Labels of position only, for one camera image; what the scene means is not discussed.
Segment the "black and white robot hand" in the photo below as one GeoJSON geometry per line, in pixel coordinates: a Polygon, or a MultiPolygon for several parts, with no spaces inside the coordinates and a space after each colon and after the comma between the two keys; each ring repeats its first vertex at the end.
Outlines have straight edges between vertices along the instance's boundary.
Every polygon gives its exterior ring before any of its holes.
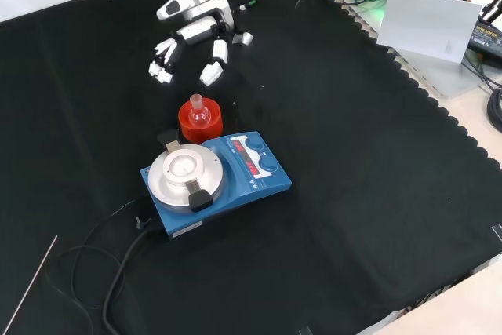
{"type": "Polygon", "coordinates": [[[155,57],[148,72],[162,84],[173,80],[176,62],[185,46],[194,46],[209,38],[213,40],[212,62],[202,69],[199,77],[204,86],[211,86],[224,72],[229,45],[248,46],[253,41],[248,31],[235,26],[227,0],[208,0],[198,5],[194,0],[169,0],[156,15],[162,21],[181,15],[187,21],[186,25],[155,47],[155,57]]]}

